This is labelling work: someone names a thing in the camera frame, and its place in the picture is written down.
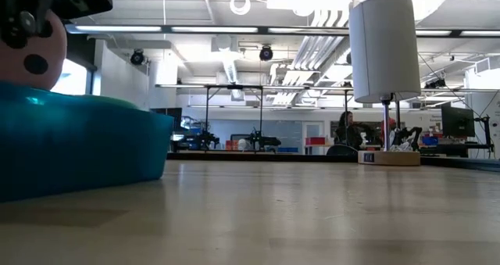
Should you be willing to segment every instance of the white cylinder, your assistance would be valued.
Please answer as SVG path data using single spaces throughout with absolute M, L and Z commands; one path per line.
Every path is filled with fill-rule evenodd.
M 361 103 L 420 95 L 412 0 L 367 0 L 349 16 L 354 98 Z

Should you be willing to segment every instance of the computer monitor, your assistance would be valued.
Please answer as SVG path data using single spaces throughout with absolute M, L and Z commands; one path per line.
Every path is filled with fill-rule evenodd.
M 471 109 L 441 107 L 443 135 L 452 137 L 474 137 L 474 112 Z

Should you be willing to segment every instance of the security camera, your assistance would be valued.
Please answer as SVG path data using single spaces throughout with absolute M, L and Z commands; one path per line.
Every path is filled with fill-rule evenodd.
M 135 66 L 144 65 L 146 63 L 144 49 L 135 49 L 134 54 L 132 54 L 132 56 L 130 57 L 130 62 Z
M 273 58 L 273 50 L 271 50 L 271 46 L 264 45 L 262 50 L 260 50 L 259 58 L 261 61 L 269 61 Z

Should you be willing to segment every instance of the red box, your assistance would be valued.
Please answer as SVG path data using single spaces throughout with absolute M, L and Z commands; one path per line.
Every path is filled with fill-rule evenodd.
M 226 151 L 233 150 L 233 142 L 231 140 L 226 140 Z
M 325 137 L 307 137 L 305 139 L 306 145 L 325 145 Z

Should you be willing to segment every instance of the woman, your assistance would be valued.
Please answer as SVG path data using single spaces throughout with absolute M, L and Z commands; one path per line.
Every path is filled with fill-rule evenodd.
M 335 131 L 335 134 L 337 135 L 335 138 L 335 144 L 343 144 L 353 147 L 354 149 L 360 149 L 363 144 L 363 138 L 355 126 L 356 124 L 354 124 L 354 117 L 352 113 L 343 112 L 340 120 L 338 120 L 338 128 Z

